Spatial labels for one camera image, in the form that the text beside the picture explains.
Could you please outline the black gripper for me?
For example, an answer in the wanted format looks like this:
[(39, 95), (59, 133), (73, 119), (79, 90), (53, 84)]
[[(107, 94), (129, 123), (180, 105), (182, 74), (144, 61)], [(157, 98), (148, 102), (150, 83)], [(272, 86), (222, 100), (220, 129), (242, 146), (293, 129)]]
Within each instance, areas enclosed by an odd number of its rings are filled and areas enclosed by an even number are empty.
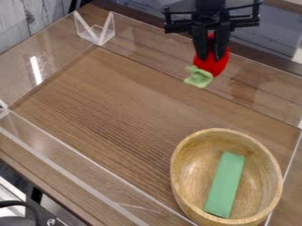
[(198, 58), (208, 58), (208, 30), (216, 30), (214, 51), (221, 60), (228, 52), (230, 30), (260, 25), (264, 0), (180, 0), (164, 7), (165, 30), (192, 30)]

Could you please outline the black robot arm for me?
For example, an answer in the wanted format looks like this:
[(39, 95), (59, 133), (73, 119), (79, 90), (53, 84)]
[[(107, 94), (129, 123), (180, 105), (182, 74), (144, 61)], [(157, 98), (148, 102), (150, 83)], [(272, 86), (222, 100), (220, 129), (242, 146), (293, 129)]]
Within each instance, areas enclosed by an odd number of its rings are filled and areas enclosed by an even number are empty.
[(197, 55), (216, 60), (228, 54), (232, 33), (244, 27), (260, 26), (264, 0), (181, 0), (164, 8), (168, 34), (189, 33)]

